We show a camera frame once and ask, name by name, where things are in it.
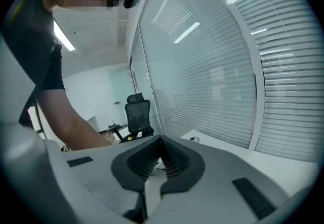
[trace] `person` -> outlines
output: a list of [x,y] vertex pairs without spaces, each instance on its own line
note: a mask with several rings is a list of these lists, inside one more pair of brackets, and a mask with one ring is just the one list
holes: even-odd
[[32,127],[28,108],[37,100],[54,134],[73,150],[109,146],[71,106],[62,80],[60,45],[53,35],[53,8],[113,7],[119,0],[15,0],[3,22],[3,36],[35,83],[19,122]]

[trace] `black mesh chair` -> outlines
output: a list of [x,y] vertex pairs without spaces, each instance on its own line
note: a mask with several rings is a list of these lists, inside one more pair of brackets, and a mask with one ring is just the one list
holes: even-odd
[[142,93],[127,98],[125,111],[130,135],[124,137],[121,143],[129,141],[128,137],[135,138],[140,131],[143,132],[142,138],[153,135],[154,130],[149,120],[150,105],[150,101],[144,100]]

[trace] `white desk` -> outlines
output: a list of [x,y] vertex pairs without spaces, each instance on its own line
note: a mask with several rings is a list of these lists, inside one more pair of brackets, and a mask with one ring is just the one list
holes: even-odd
[[290,197],[302,188],[311,185],[318,174],[317,163],[286,159],[252,151],[218,140],[196,130],[190,131],[181,138],[189,140],[191,137],[198,137],[200,144],[225,150],[240,157],[271,178]]

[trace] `ceiling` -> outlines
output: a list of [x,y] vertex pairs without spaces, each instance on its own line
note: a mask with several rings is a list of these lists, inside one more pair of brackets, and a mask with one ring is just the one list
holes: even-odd
[[123,3],[112,9],[70,10],[55,8],[54,18],[75,46],[62,49],[62,76],[97,67],[126,63],[128,10]]

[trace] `chair headrest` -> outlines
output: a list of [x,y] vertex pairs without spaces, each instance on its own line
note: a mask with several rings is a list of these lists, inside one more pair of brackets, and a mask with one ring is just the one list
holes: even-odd
[[127,97],[127,103],[128,104],[133,104],[133,103],[139,103],[144,100],[142,93],[131,95]]

